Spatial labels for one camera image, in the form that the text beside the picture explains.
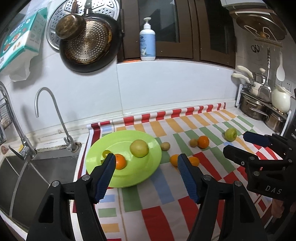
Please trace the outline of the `person's right hand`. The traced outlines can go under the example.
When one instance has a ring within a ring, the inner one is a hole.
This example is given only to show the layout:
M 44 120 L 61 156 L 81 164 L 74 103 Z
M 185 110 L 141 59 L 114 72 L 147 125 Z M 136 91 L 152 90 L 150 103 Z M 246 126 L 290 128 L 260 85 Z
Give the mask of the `person's right hand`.
M 283 201 L 273 199 L 271 205 L 271 214 L 275 218 L 281 218 L 284 211 Z

